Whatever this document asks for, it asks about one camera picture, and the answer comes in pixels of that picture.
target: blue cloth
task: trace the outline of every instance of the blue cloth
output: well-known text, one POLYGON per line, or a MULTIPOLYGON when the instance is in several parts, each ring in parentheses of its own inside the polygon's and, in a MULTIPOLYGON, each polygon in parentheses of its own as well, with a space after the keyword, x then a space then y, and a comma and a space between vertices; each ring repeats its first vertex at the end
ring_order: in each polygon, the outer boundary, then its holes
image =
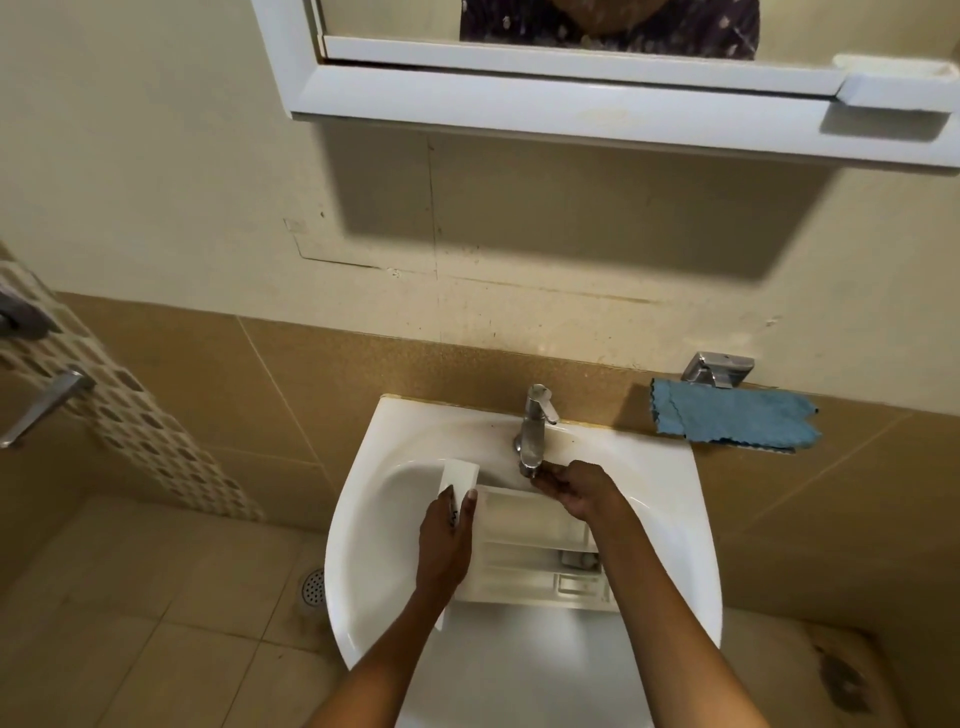
POLYGON ((820 431, 804 420, 817 408, 803 395, 772 389, 717 389, 654 379, 650 394, 657 432, 692 443, 733 443, 793 451, 810 448, 820 431))

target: floor drain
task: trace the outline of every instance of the floor drain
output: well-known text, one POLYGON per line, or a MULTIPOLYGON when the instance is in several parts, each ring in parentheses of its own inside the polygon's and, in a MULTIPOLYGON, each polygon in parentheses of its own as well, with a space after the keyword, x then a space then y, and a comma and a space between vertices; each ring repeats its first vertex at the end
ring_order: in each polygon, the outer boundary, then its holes
POLYGON ((326 609, 323 569, 314 569, 303 578, 300 584, 300 602, 308 610, 326 609))

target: chrome faucet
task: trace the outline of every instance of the chrome faucet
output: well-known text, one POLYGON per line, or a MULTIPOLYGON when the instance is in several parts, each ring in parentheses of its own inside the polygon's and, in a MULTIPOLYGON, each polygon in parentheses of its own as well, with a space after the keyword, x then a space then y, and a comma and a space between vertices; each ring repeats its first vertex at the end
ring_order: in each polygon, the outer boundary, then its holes
POLYGON ((534 384, 527 392, 527 403, 523 408, 523 425, 514 438, 514 449, 520 456, 520 474, 532 478, 543 464, 544 437, 546 424, 555 425, 560 415, 550 403, 550 390, 542 384, 534 384))

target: tiled floor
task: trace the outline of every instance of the tiled floor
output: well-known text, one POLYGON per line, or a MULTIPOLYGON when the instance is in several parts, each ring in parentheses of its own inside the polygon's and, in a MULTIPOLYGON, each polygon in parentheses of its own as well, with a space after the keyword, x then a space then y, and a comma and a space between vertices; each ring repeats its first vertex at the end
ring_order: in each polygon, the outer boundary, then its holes
MULTIPOLYGON (((300 728, 345 674, 328 626, 296 605, 324 546, 91 499, 0 601, 0 726, 300 728)), ((854 633, 729 610, 723 649, 774 728, 905 728, 854 633), (822 652, 867 678, 872 714, 832 705, 822 652)))

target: metal lever handle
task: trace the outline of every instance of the metal lever handle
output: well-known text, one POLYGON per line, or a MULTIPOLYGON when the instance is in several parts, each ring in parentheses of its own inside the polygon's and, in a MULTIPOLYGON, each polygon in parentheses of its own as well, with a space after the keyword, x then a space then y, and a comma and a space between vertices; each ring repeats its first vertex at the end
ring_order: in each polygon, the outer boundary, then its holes
POLYGON ((30 406, 27 414, 21 417, 20 421, 3 436, 3 439, 0 440, 0 449, 7 449, 15 445, 40 420, 55 411, 64 402, 81 392, 93 389, 94 386, 96 386, 96 382, 80 367, 70 367, 57 375, 50 382, 50 385, 43 390, 39 399, 30 406))
POLYGON ((543 418, 551 425, 555 425, 560 421, 560 415, 554 409, 553 403, 550 401, 551 397, 553 397, 553 393, 542 384, 534 384, 527 392, 527 400, 535 403, 540 408, 540 414, 543 415, 543 418))

